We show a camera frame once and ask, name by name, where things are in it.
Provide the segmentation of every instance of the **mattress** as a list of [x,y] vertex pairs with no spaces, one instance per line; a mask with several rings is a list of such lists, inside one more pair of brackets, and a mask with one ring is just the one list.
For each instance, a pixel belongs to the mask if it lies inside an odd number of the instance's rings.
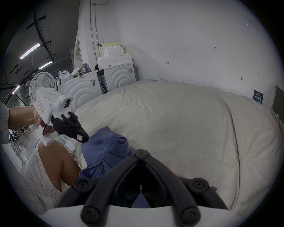
[[[283,124],[245,96],[163,80],[138,81],[76,113],[89,136],[108,126],[132,151],[146,149],[177,176],[203,178],[234,213],[261,202],[283,160]],[[75,142],[82,168],[86,162]]]

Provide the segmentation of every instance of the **washing machine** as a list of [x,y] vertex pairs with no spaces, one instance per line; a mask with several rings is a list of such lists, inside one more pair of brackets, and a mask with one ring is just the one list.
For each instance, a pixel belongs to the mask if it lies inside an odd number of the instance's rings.
[[73,96],[73,101],[70,104],[73,113],[82,105],[103,94],[97,70],[59,85],[58,91],[60,94]]
[[133,62],[104,68],[104,83],[108,91],[136,82]]

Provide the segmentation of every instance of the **fluorescent tube light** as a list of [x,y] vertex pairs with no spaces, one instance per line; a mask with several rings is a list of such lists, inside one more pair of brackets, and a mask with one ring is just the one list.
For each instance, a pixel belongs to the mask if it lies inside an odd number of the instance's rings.
[[19,89],[20,86],[21,86],[21,85],[18,85],[18,86],[15,88],[15,90],[12,92],[12,94],[14,94],[14,93],[16,92],[16,90]]
[[33,50],[35,50],[36,48],[38,48],[40,46],[39,43],[37,43],[36,45],[34,45],[31,49],[29,49],[26,53],[24,53],[20,59],[22,60],[25,56],[27,56],[29,53],[31,53]]
[[48,66],[48,65],[51,64],[51,63],[52,63],[52,61],[50,61],[50,62],[44,64],[43,66],[39,67],[38,69],[42,69],[42,68],[44,68],[45,66]]

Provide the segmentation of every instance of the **dark sign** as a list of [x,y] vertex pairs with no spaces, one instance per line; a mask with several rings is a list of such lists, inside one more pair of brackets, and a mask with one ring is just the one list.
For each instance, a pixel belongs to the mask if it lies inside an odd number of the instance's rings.
[[253,99],[254,99],[255,101],[257,101],[257,102],[262,103],[263,94],[261,94],[260,92],[254,90]]

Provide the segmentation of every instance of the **knee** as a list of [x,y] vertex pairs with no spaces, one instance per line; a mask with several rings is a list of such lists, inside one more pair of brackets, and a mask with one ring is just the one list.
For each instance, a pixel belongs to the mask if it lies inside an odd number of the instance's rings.
[[49,146],[45,146],[42,142],[37,146],[38,152],[49,152],[49,153],[62,153],[68,152],[68,150],[58,141],[53,141]]

